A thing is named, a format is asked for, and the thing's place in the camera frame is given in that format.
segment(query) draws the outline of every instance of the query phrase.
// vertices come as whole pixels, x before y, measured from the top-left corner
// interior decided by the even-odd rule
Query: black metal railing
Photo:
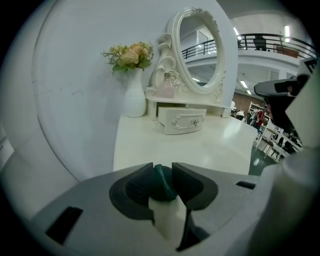
[[[288,55],[294,58],[318,58],[317,49],[302,40],[285,37],[279,34],[251,33],[241,34],[238,36],[238,49],[251,51],[273,52]],[[182,51],[184,59],[188,59],[198,55],[206,55],[217,52],[215,40],[209,40]]]

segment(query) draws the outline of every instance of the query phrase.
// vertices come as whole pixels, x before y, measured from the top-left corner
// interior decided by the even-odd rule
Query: green object
[[[172,183],[172,170],[170,167],[157,164],[154,166],[154,175],[151,184],[150,197],[156,201],[170,202],[177,197]]]

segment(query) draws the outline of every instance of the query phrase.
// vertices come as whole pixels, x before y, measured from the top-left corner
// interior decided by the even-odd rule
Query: white vase
[[[124,114],[130,118],[142,117],[146,112],[146,97],[141,84],[142,69],[130,70],[128,88],[124,94]]]

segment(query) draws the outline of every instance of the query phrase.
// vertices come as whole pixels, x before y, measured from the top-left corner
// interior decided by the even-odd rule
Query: white ornate mirror frame
[[[183,18],[196,16],[203,20],[214,38],[217,51],[217,65],[211,80],[204,86],[198,85],[192,78],[185,64],[180,46],[180,25]],[[196,94],[210,94],[212,101],[218,102],[223,93],[223,79],[226,73],[225,54],[221,35],[216,21],[210,12],[201,8],[185,8],[178,12],[169,22],[167,33],[159,38],[160,59],[155,67],[152,85],[157,88],[164,81],[165,73],[171,73],[173,83],[177,86],[176,93],[188,91]]]

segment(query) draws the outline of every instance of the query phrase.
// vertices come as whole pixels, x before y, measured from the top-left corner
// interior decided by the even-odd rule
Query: small drawer
[[[158,121],[164,125],[166,135],[187,134],[203,127],[206,112],[206,109],[159,107]]]

